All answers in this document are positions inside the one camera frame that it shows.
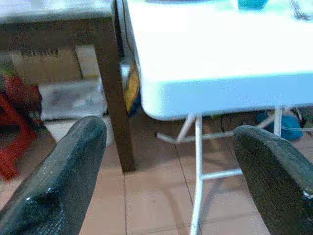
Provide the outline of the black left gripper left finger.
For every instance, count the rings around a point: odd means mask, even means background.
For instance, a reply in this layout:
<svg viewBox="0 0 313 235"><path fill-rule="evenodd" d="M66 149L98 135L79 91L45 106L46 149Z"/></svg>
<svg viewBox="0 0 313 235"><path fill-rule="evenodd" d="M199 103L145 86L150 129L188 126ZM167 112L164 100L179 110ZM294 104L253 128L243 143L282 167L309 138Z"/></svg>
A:
<svg viewBox="0 0 313 235"><path fill-rule="evenodd" d="M1 234L79 234L106 141L107 128L100 117L78 120L1 209Z"/></svg>

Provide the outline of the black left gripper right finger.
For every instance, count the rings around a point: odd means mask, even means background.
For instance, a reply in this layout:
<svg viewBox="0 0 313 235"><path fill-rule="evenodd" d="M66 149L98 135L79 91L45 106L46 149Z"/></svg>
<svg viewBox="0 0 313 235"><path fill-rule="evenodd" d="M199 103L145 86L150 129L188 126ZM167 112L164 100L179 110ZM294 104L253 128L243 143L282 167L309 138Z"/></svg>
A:
<svg viewBox="0 0 313 235"><path fill-rule="evenodd" d="M313 165L288 140L255 126L234 130L248 190L272 235L313 233Z"/></svg>

